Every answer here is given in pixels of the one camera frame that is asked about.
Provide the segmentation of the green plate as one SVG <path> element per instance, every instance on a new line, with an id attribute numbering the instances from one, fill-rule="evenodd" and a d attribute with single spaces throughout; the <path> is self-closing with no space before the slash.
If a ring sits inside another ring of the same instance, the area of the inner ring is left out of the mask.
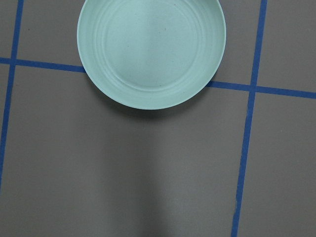
<path id="1" fill-rule="evenodd" d="M 105 95 L 159 110 L 211 81 L 224 55 L 226 22 L 217 0 L 87 0 L 77 45 L 85 72 Z"/>

